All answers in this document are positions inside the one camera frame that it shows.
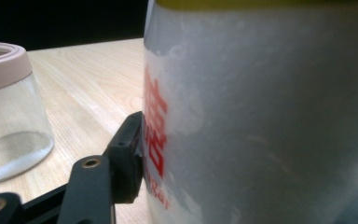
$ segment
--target jar lid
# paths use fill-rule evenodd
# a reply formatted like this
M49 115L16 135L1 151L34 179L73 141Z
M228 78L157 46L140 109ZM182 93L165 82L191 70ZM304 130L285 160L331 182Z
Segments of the jar lid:
M0 88L18 82L32 73L23 47L0 43Z

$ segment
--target white plastic container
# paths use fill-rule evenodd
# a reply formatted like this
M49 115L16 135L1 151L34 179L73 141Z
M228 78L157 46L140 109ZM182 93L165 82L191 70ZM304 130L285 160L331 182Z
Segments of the white plastic container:
M358 192L358 1L151 1L150 223L331 224Z

